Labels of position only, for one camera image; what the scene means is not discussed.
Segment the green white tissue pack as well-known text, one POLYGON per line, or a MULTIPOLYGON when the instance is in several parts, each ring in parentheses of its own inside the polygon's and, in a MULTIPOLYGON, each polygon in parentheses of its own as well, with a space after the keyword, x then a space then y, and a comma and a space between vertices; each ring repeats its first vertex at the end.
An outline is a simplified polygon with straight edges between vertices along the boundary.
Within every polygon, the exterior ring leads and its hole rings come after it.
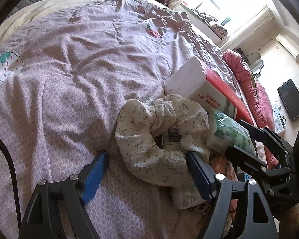
POLYGON ((256 150, 247 129, 218 110, 210 110, 208 116, 209 133, 206 138, 208 148, 224 154, 230 146, 238 146, 256 156, 256 150))

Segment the floral white fabric scrunchie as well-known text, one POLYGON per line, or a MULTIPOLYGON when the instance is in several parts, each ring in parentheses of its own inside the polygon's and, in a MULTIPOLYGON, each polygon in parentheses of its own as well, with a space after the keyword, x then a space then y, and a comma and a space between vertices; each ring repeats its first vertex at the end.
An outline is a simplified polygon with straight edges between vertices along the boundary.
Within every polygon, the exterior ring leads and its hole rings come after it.
POLYGON ((115 138, 131 174, 155 186, 180 187, 192 182, 187 153, 197 152, 203 162, 209 161, 208 132, 206 110, 170 94, 151 105, 128 100, 119 113, 115 138))

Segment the pink red rolled duvet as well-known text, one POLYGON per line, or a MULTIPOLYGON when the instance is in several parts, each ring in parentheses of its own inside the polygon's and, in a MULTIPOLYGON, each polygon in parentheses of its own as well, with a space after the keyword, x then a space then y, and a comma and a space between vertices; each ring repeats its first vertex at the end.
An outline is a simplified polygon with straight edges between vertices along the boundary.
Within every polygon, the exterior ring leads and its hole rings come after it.
POLYGON ((268 127, 275 130, 272 104, 265 89, 254 79, 247 63, 241 55, 232 50, 226 50, 222 54, 223 60, 235 75, 242 92, 244 93, 249 109, 257 127, 268 127))

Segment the black flat television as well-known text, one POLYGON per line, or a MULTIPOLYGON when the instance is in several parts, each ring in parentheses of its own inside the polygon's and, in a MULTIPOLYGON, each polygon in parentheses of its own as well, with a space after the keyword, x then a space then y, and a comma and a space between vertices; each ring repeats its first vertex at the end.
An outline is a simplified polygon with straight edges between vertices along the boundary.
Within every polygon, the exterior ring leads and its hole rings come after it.
POLYGON ((299 118, 299 90, 292 79, 282 84, 278 89, 279 97, 292 122, 299 118))

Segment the leopard print item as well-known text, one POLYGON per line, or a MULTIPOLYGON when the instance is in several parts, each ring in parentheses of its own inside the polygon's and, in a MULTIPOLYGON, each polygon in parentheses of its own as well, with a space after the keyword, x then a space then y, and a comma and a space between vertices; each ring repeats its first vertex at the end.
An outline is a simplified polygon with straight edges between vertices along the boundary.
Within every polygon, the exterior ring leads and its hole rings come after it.
POLYGON ((208 202, 203 202, 199 205, 190 207, 187 209, 189 212, 196 215, 204 216, 207 215, 211 210, 211 205, 208 202))

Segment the white standing fan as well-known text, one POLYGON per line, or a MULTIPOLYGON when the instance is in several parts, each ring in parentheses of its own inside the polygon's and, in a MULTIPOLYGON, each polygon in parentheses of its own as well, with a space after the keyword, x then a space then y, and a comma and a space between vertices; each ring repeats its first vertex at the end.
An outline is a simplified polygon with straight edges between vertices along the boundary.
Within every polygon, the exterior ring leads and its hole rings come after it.
POLYGON ((252 74, 258 78, 261 76, 261 69, 264 67, 264 61, 261 58, 261 54, 258 52, 253 52, 246 56, 248 58, 248 66, 252 71, 252 74))

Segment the red white tissue box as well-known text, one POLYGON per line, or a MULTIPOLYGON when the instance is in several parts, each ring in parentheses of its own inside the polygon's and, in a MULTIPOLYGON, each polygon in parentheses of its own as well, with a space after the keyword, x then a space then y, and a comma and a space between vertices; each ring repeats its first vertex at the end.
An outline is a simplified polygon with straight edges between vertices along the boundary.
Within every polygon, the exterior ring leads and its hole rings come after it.
POLYGON ((218 110, 232 119, 252 124, 250 113, 236 93, 198 57, 190 58, 164 83, 165 94, 178 94, 218 110))

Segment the clothes on window sill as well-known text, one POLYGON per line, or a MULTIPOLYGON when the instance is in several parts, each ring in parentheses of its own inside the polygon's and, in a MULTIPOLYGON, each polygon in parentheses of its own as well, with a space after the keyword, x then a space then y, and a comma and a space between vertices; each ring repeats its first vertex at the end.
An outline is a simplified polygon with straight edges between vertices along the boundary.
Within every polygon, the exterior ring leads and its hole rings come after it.
POLYGON ((218 24, 218 20, 215 17, 213 17, 209 14, 206 14, 205 12, 200 11, 196 8, 192 8, 192 10, 211 27, 213 32, 220 39, 224 39, 227 37, 227 35, 228 35, 227 30, 221 24, 218 24))

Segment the lilac patterned quilt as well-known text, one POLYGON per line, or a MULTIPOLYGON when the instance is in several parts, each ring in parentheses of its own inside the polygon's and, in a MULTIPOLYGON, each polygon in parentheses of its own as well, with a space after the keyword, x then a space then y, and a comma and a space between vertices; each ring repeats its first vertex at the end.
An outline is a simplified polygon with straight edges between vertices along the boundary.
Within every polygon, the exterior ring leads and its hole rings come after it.
POLYGON ((149 0, 105 0, 52 12, 0 44, 21 66, 0 81, 0 139, 24 212, 39 180, 61 181, 100 150, 109 167, 87 205, 101 238, 196 238, 206 209, 177 210, 167 190, 125 167, 114 137, 129 99, 156 99, 190 57, 201 58, 242 95, 219 48, 184 12, 149 0))

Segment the white wall air conditioner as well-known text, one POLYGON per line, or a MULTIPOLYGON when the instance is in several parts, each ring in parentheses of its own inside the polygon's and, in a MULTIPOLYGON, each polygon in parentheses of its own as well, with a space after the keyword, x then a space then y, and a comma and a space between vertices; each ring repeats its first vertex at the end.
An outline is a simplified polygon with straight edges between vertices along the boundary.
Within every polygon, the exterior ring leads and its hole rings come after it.
POLYGON ((299 51, 281 34, 276 36, 276 41, 292 56, 296 63, 299 63, 299 51))

